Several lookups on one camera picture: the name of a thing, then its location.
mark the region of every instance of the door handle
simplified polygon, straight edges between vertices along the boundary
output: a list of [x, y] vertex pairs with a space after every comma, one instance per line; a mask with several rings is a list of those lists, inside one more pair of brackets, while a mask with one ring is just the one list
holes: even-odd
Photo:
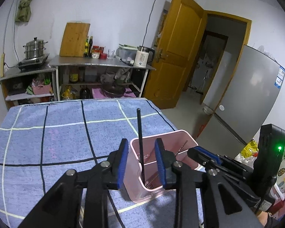
[[165, 58], [161, 57], [163, 54], [163, 49], [160, 49], [158, 52], [158, 56], [156, 57], [156, 62], [158, 63], [160, 61], [160, 59], [162, 60], [166, 60]]

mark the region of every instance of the kettle handle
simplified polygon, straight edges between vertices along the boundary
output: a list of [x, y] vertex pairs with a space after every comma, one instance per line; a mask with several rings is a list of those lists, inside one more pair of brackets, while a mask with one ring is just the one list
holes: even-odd
[[147, 61], [147, 63], [153, 62], [154, 57], [155, 57], [155, 49], [151, 49], [151, 48], [150, 48], [149, 52], [150, 52], [150, 51], [152, 51], [152, 59], [151, 59], [150, 61]]

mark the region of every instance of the refrigerator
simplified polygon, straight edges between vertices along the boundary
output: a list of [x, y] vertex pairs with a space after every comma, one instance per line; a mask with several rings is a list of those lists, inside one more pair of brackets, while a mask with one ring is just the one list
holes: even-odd
[[281, 65], [245, 45], [225, 95], [196, 139], [199, 146], [231, 158], [238, 155], [263, 125], [284, 77]]

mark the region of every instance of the tiled floor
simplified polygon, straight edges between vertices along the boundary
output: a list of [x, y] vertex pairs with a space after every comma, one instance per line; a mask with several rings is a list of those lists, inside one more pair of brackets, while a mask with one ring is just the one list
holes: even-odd
[[202, 110], [204, 105], [199, 103], [200, 97], [200, 94], [188, 88], [180, 95], [175, 108], [162, 110], [177, 129], [186, 130], [193, 138], [197, 137], [199, 128], [209, 119]]

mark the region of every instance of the metal bolt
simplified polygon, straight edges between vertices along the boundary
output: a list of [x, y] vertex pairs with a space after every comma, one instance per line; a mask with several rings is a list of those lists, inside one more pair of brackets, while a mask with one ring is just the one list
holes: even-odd
[[102, 166], [102, 167], [109, 167], [110, 166], [110, 162], [109, 161], [102, 161], [101, 163], [100, 163], [100, 165]]
[[66, 171], [66, 174], [68, 175], [68, 176], [73, 176], [74, 174], [75, 174], [75, 170], [74, 169], [68, 169], [67, 171]]
[[182, 167], [183, 163], [180, 162], [180, 161], [175, 161], [175, 162], [173, 163], [173, 165], [174, 165], [175, 167]]
[[218, 172], [215, 169], [210, 169], [210, 170], [208, 170], [208, 173], [211, 176], [216, 176]]

